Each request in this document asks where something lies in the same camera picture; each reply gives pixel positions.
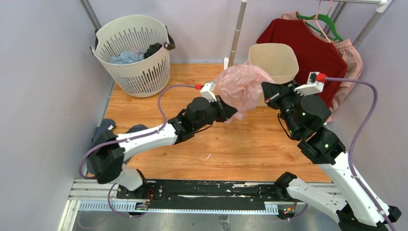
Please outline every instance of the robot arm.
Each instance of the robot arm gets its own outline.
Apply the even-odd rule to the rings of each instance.
[[[350,170],[354,166],[349,166],[344,145],[323,126],[331,114],[329,109],[320,97],[309,95],[322,90],[321,83],[316,83],[317,75],[311,73],[308,83],[302,86],[295,81],[283,85],[262,83],[265,103],[280,110],[280,118],[285,121],[290,138],[300,141],[298,147],[302,153],[331,178],[344,198],[319,191],[289,172],[279,177],[275,184],[287,192],[287,196],[301,200],[331,217],[343,231],[387,230],[383,213],[395,222],[401,212],[397,207],[384,203],[357,171],[365,187],[383,208],[378,211],[354,178]]]
[[[88,160],[95,171],[98,183],[114,182],[134,191],[146,181],[140,171],[127,167],[123,164],[124,161],[153,148],[184,142],[194,137],[203,127],[231,118],[237,109],[227,105],[213,93],[215,86],[213,82],[204,84],[200,91],[202,97],[195,98],[186,109],[181,110],[166,124],[127,134],[114,135],[110,130],[104,132],[95,146],[108,141],[123,139],[126,141],[104,146],[89,155]],[[143,134],[154,131],[158,132],[143,137]]]

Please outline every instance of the cable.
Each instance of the cable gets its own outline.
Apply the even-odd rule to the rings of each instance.
[[[81,229],[83,229],[83,230],[92,230],[92,229],[95,229],[95,228],[97,228],[98,226],[102,225],[102,223],[104,223],[104,222],[109,218],[109,215],[108,215],[108,216],[105,217],[102,221],[100,221],[98,224],[93,225],[93,226],[86,227],[86,226],[83,226],[82,223],[81,223],[81,218],[82,218],[81,214],[82,214],[82,213],[79,213],[79,214],[78,214],[78,218],[76,219],[76,220],[77,220],[77,221],[76,221],[76,224],[77,224]]]
[[[353,164],[353,151],[354,151],[354,146],[356,145],[357,142],[357,138],[359,137],[361,131],[363,130],[364,126],[366,125],[366,123],[368,122],[369,118],[371,117],[372,113],[374,112],[375,106],[377,104],[377,100],[378,100],[378,93],[377,93],[377,89],[375,88],[374,85],[372,85],[371,83],[368,83],[366,81],[361,81],[361,80],[354,80],[354,79],[344,79],[344,78],[331,78],[331,77],[325,77],[324,78],[327,81],[336,81],[336,82],[352,82],[352,83],[360,83],[360,84],[364,84],[369,86],[372,89],[372,92],[374,94],[374,98],[372,101],[372,105],[371,108],[366,116],[366,118],[363,120],[363,122],[361,123],[360,127],[358,128],[356,134],[353,137],[353,140],[351,141],[351,145],[350,145],[350,149],[349,149],[349,153],[348,153],[348,165],[350,167],[350,171],[353,174],[354,179],[356,179],[356,181],[358,182],[358,184],[361,186],[361,188],[367,193],[367,195],[369,196],[369,198],[373,201],[373,203],[375,204],[375,206],[377,207],[378,211],[384,211],[384,209],[381,207],[380,203],[378,203],[378,201],[376,200],[376,198],[374,197],[374,195],[369,191],[369,189],[364,185],[364,183],[360,180],[360,178],[358,178],[356,170],[354,168],[354,164]],[[396,231],[394,225],[392,224],[392,222],[390,221],[390,219],[388,218],[388,216],[385,213],[381,213],[382,216],[384,217],[385,221],[387,221],[388,225],[390,226],[392,231]]]
[[[292,207],[289,207],[291,210],[296,209],[296,205],[297,205],[297,200],[294,201],[294,205]]]
[[[284,220],[281,220],[281,219],[274,220],[271,223],[282,222],[282,221],[287,222],[287,221],[298,219],[301,215],[303,215],[306,212],[308,207],[309,207],[309,204],[306,204],[306,206],[303,208],[303,210],[299,214],[295,215],[293,218],[284,219]]]
[[[169,87],[165,88],[162,92],[160,92],[159,98],[158,98],[158,100],[157,100],[157,105],[158,105],[158,107],[159,107],[159,111],[160,111],[160,113],[161,113],[162,116],[163,116],[163,125],[162,125],[161,127],[159,127],[158,130],[154,130],[154,131],[151,131],[151,132],[148,132],[148,133],[145,133],[145,134],[141,134],[141,135],[129,137],[129,140],[134,140],[134,139],[137,139],[137,138],[142,138],[142,137],[150,136],[150,135],[153,135],[153,134],[156,134],[156,133],[160,132],[161,130],[163,130],[163,129],[165,128],[166,123],[167,123],[167,118],[166,118],[165,113],[163,112],[163,109],[162,109],[161,105],[160,105],[160,100],[161,100],[163,94],[164,94],[168,89],[174,88],[174,87],[195,88],[194,85],[188,85],[188,84],[175,84],[175,85],[172,85],[172,86],[169,86]],[[84,163],[86,162],[88,156],[91,155],[92,152],[94,152],[95,150],[100,149],[100,148],[102,148],[102,147],[104,147],[104,146],[111,145],[111,144],[115,144],[115,143],[120,143],[120,142],[125,142],[125,141],[127,141],[127,140],[128,140],[128,139],[121,139],[121,140],[116,140],[116,141],[108,141],[108,142],[105,142],[105,143],[98,144],[98,145],[96,145],[95,147],[91,148],[91,149],[85,154],[85,156],[84,156],[84,157],[82,158],[82,160],[81,160],[81,163],[79,164],[79,175],[80,175],[81,177],[83,177],[83,178],[86,178],[86,176],[82,173],[82,168],[83,168]]]
[[[123,218],[140,218],[141,216],[143,216],[145,213],[142,214],[142,215],[124,215],[124,214],[119,213],[118,211],[116,211],[113,208],[113,206],[111,204],[111,193],[112,193],[112,190],[114,189],[115,185],[117,185],[117,184],[114,183],[112,185],[112,187],[109,189],[109,192],[108,192],[108,205],[109,205],[109,208],[112,210],[112,212],[115,213],[116,215],[120,216],[120,217],[123,217]]]
[[[149,201],[149,203],[150,203],[150,202],[152,202],[152,200],[154,198],[154,190],[153,189],[149,189],[149,190],[152,191],[152,197],[150,198],[150,201]]]
[[[150,200],[150,193],[149,193],[149,190],[146,190],[146,192],[147,192],[147,198],[146,198],[146,200]]]
[[[206,128],[203,128],[203,129],[201,129],[201,130],[198,130],[198,131],[196,131],[195,133],[199,133],[199,132],[205,131],[205,130],[209,129],[212,125],[213,125],[213,124],[210,124],[210,126],[208,126],[208,127],[206,127]]]
[[[282,125],[282,122],[281,122],[281,114],[280,113],[278,113],[278,121],[279,121],[279,124],[280,124],[280,126],[282,127],[282,129],[285,131],[285,133],[286,133],[286,136],[288,136],[288,138],[289,139],[291,139],[291,140],[294,140],[290,135],[289,135],[289,133],[286,131],[286,129],[283,127],[283,125]]]

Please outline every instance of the pink plastic bag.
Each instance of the pink plastic bag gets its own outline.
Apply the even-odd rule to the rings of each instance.
[[[274,83],[271,76],[260,67],[248,63],[231,66],[214,79],[221,99],[237,109],[232,118],[242,120],[246,112],[255,109],[262,92],[262,82]]]

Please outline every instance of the wooden platform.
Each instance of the wooden platform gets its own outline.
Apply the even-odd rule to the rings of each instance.
[[[221,71],[221,64],[172,64],[168,85],[203,84]],[[167,118],[176,116],[197,96],[199,91],[190,88],[167,91],[162,97]],[[137,124],[149,128],[161,124],[157,97],[134,98],[116,85],[106,114],[116,122],[114,132],[125,133]],[[138,154],[128,165],[140,169],[146,178],[157,179],[275,181],[290,171],[305,181],[330,182],[303,156],[297,142],[286,137],[277,113],[259,107],[243,121],[215,123],[184,143]]]

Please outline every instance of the clothes hanger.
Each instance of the clothes hanger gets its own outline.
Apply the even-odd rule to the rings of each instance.
[[[318,12],[317,12],[316,15],[311,16],[311,17],[308,17],[308,16],[303,16],[303,15],[298,14],[298,15],[297,15],[297,18],[303,19],[303,20],[305,21],[305,23],[306,23],[309,27],[311,27],[311,28],[314,29],[315,31],[317,31],[317,32],[319,32],[319,33],[321,33],[321,34],[323,34],[324,37],[325,37],[325,38],[328,40],[328,42],[330,42],[330,43],[331,43],[330,39],[331,39],[331,40],[334,40],[334,41],[338,40],[338,41],[340,41],[340,42],[344,41],[344,39],[337,33],[336,25],[334,24],[333,20],[328,16],[329,13],[327,13],[327,15],[319,14],[319,12],[320,12],[320,4],[321,4],[321,0],[319,1]],[[331,6],[332,6],[332,0],[330,0],[329,12],[330,12],[330,10],[332,9]],[[334,38],[328,37],[328,36],[326,35],[326,33],[324,33],[324,31],[323,31],[323,29],[321,28],[321,26],[320,26],[318,20],[325,22],[325,23],[329,26],[330,30],[332,30],[333,35],[335,36]],[[320,29],[314,27],[314,26],[311,25],[310,23],[307,23],[307,22],[310,22],[310,21],[316,21],[316,24],[319,26]]]
[[[298,14],[298,15],[297,15],[297,18],[303,19],[303,20],[314,20],[314,19],[316,18],[316,15],[311,16],[311,17],[308,17],[308,16],[303,16],[303,15]],[[320,21],[326,23],[326,24],[329,26],[331,32],[332,32],[333,35],[334,35],[334,38],[333,38],[333,37],[330,37],[330,36],[327,36],[327,37],[329,37],[329,38],[330,38],[331,40],[333,40],[333,41],[336,41],[336,40],[338,40],[338,41],[340,41],[340,42],[343,42],[343,41],[344,41],[344,39],[337,33],[336,25],[334,24],[333,20],[332,20],[330,17],[328,17],[327,15],[324,15],[324,14],[318,14],[318,15],[317,15],[317,18],[318,18],[318,20],[320,20]],[[317,32],[319,32],[319,33],[321,33],[321,34],[323,34],[323,32],[322,32],[321,30],[319,30],[319,29],[316,28],[315,26],[311,25],[310,23],[307,23],[307,22],[306,22],[306,24],[307,24],[310,28],[314,29],[315,31],[317,31]]]

